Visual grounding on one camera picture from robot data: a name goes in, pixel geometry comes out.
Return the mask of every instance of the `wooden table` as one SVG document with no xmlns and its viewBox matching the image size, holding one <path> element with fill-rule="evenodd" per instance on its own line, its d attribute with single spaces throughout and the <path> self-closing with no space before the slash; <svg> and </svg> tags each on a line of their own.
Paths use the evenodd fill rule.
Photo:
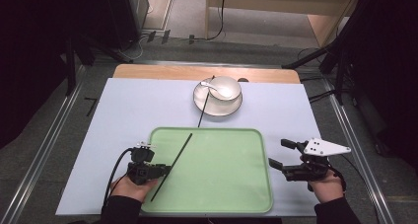
<svg viewBox="0 0 418 224">
<path fill-rule="evenodd" d="M 243 67 L 216 66 L 177 66 L 120 64 L 113 78 L 146 78 L 172 80 L 203 80 L 215 76 L 230 76 L 239 80 L 245 78 L 253 83 L 289 83 L 299 84 L 298 73 L 289 69 L 259 69 Z"/>
</svg>

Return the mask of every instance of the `white bowl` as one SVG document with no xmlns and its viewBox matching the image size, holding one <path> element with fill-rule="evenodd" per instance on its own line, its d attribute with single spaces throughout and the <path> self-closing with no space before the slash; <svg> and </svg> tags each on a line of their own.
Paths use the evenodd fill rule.
<svg viewBox="0 0 418 224">
<path fill-rule="evenodd" d="M 215 89 L 209 89 L 210 94 L 215 97 L 216 99 L 222 100 L 222 101 L 229 101 L 237 98 L 241 93 L 241 85 L 237 80 L 227 77 L 227 76 L 219 76 L 212 81 L 210 81 L 210 84 L 218 87 L 218 88 L 227 88 L 231 91 L 230 97 L 223 97 L 221 94 L 219 94 Z"/>
</svg>

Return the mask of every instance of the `table surface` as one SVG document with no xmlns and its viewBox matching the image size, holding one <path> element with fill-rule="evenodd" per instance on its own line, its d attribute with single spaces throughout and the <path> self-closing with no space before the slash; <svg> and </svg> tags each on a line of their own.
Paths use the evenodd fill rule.
<svg viewBox="0 0 418 224">
<path fill-rule="evenodd" d="M 300 154 L 281 147 L 280 139 L 305 141 L 320 134 L 305 88 L 295 71 L 209 64 L 206 67 L 119 65 L 104 88 L 56 214 L 97 214 L 103 201 L 103 184 L 113 166 L 109 161 L 115 161 L 131 144 L 147 141 L 157 127 L 196 126 L 201 111 L 193 103 L 190 90 L 201 79 L 214 74 L 246 78 L 249 83 L 241 83 L 244 102 L 237 112 L 228 116 L 203 116 L 201 127 L 256 129 L 263 136 L 269 158 L 285 166 L 299 165 Z M 101 158 L 92 161 L 92 157 L 97 156 L 98 146 L 103 148 Z M 123 164 L 128 160 L 121 161 L 117 176 L 124 173 Z M 314 216 L 317 200 L 307 190 L 306 183 L 286 182 L 281 172 L 268 170 L 273 206 L 267 213 L 255 216 Z M 95 185 L 82 183 L 83 188 L 80 188 L 80 181 L 85 179 L 95 180 Z M 74 205 L 86 195 L 89 200 Z"/>
</svg>

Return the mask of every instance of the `person's hand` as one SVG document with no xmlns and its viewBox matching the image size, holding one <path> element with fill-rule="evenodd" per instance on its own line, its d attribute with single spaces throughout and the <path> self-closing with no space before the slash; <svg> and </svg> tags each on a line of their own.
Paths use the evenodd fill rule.
<svg viewBox="0 0 418 224">
<path fill-rule="evenodd" d="M 111 195 L 127 196 L 134 198 L 142 203 L 144 203 L 145 196 L 147 193 L 157 185 L 158 180 L 147 181 L 141 186 L 133 183 L 128 177 L 123 177 L 119 183 L 118 180 L 111 184 L 111 188 L 114 188 Z"/>
<path fill-rule="evenodd" d="M 331 170 L 328 170 L 323 180 L 309 182 L 309 184 L 320 203 L 329 202 L 344 196 L 341 180 L 338 177 L 334 177 L 334 172 Z"/>
</svg>

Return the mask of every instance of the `spoon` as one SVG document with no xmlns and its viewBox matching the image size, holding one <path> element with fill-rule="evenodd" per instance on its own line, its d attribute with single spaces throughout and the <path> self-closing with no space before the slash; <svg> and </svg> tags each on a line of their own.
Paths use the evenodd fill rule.
<svg viewBox="0 0 418 224">
<path fill-rule="evenodd" d="M 229 90 L 228 88 L 217 87 L 213 84 L 206 83 L 203 81 L 200 82 L 200 85 L 216 90 L 224 98 L 230 98 L 233 95 L 233 92 L 231 92 L 231 90 Z"/>
</svg>

